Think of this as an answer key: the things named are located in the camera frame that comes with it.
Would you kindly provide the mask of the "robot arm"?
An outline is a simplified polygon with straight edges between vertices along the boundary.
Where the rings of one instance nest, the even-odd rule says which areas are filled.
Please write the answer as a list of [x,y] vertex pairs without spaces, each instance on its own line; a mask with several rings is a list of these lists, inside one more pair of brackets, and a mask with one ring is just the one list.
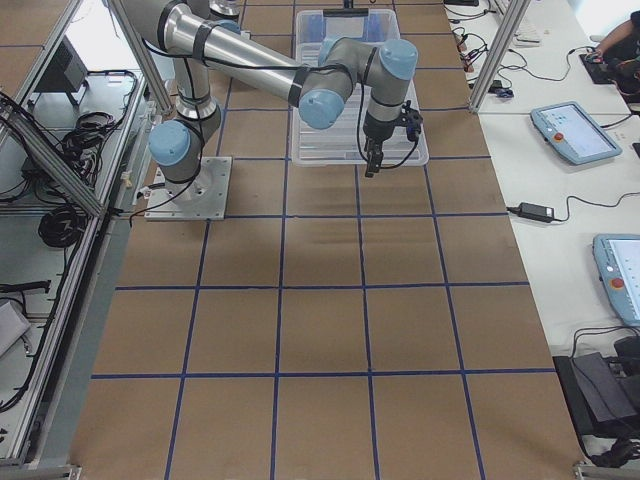
[[351,135],[366,177],[407,165],[418,149],[423,118],[408,97],[418,50],[407,40],[325,36],[309,64],[205,17],[204,1],[126,1],[123,9],[146,47],[185,71],[179,98],[198,114],[212,102],[208,90],[197,92],[196,75],[210,71],[281,99],[313,132],[333,131],[358,92]]

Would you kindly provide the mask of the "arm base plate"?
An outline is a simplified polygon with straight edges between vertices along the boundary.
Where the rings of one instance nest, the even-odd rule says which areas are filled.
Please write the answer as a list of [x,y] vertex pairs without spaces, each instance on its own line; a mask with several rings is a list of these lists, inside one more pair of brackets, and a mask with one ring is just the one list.
[[233,159],[204,157],[199,176],[175,200],[183,186],[169,182],[149,194],[144,217],[148,221],[223,220]]

